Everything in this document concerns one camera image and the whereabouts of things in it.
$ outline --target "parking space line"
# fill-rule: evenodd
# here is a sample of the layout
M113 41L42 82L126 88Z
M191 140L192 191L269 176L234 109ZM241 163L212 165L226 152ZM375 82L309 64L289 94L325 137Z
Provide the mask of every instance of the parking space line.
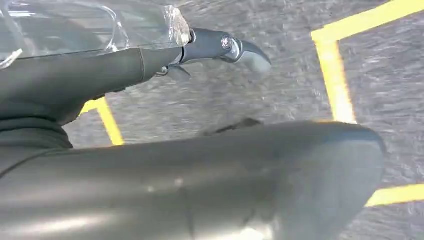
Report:
M102 97L98 101L97 111L100 114L100 118L103 121L104 127L106 128L107 134L112 141L113 145L124 145L124 139L121 131L115 121L112 111L109 108L106 98Z
M356 122L338 41L423 10L424 0L393 0L311 32L334 120ZM380 189L366 207L413 201L424 201L424 184Z
M121 131L118 127L117 122L112 114L112 111L106 101L106 98L102 97L97 100L88 101L80 114L87 113L92 110L97 110L100 115L101 121L106 128L106 132L109 135L110 141L113 145L124 145L124 139L122 137Z
M424 201L424 184L384 188L376 191L366 207Z
M334 42L424 10L424 0L393 0L313 31L315 42Z
M88 102L85 103L84 108L81 110L80 115L81 114L84 114L84 113L87 113L87 112L89 112L91 110L95 110L95 109L98 108L98 106L99 106L98 100L96 100L96 101L93 101L93 100L88 101Z
M317 42L316 50L334 120L355 124L354 108L338 43Z

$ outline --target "yellow road marking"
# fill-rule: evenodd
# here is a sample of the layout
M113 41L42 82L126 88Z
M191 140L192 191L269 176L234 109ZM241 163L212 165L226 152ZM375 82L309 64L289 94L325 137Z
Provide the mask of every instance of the yellow road marking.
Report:
M95 110L95 109L97 109L98 105L99 105L98 100L88 101L87 103L85 103L84 108L82 109L80 114L84 114L84 113L87 113L91 110Z
M123 145L125 144L122 137L121 131L115 121L115 118L112 114L111 109L109 108L106 98L102 97L95 101L88 101L80 114L87 113L92 110L97 110L100 118L106 128L107 134L109 135L110 141L113 145Z
M316 50L334 120L355 124L354 108L338 43L317 42Z
M393 0L313 31L315 42L335 42L424 10L424 0Z
M424 201L424 184L384 188L375 192L366 207Z
M109 134L109 138L112 141L112 144L124 145L124 139L122 138L121 131L118 128L114 116L112 115L112 111L109 108L106 98L102 97L97 101L97 111L100 114L101 120L103 121L104 127Z
M334 120L356 122L338 41L423 10L424 0L393 0L311 32ZM380 189L375 192L366 207L423 200L424 184L415 184Z

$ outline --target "asphalt road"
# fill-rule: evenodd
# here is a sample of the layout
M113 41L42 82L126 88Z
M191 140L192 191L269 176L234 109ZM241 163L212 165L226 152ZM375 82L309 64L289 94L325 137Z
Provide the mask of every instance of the asphalt road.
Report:
M106 96L128 144L190 138L243 117L266 124L331 119L311 31L385 0L160 0L193 27L258 44L273 72L187 68L193 78L155 78ZM378 131L390 156L382 187L424 182L424 12L340 41L358 123ZM94 111L65 127L77 148L111 144ZM366 208L340 239L424 239L424 202Z

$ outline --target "yellow line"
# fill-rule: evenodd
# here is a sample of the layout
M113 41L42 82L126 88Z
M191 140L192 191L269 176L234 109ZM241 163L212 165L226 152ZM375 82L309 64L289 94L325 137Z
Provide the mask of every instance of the yellow line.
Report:
M118 128L117 122L112 115L108 102L104 97L97 100L97 111L100 114L104 127L106 128L109 138L113 145L123 145L124 139L122 138L121 131Z
M89 112L89 111L91 111L91 110L95 110L95 109L97 109L97 108L98 108L98 106L99 106L99 102L98 102L98 101L99 101L99 100L96 100L96 101L88 101L87 103L85 103L84 108L82 109L82 111L81 111L80 115L81 115L81 114L84 114L84 113L87 113L87 112Z
M424 201L424 184L380 189L374 193L366 207Z
M393 0L313 31L315 42L335 42L424 10L424 0Z
M334 120L356 123L338 43L336 41L317 42L316 50Z

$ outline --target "plastic film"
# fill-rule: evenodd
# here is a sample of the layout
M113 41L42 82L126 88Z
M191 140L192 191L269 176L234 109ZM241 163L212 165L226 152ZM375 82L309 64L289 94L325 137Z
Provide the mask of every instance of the plastic film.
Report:
M190 40L186 20L172 6L132 0L0 3L0 69L16 59L168 49L183 47Z

